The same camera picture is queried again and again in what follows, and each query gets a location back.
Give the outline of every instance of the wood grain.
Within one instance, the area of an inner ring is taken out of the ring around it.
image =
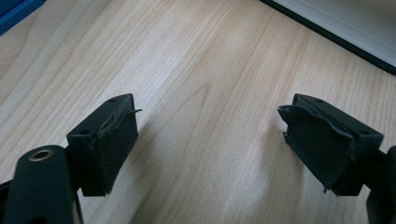
[[[285,144],[276,112],[322,98],[395,144],[396,77],[255,0],[53,0],[0,37],[0,180],[131,92],[139,138],[86,223],[367,223]]]

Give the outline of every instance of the tabletop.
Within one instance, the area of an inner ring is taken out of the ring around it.
[[[108,98],[139,137],[85,223],[367,223],[285,143],[294,93],[396,132],[396,77],[258,0],[51,0],[0,37],[0,181]]]

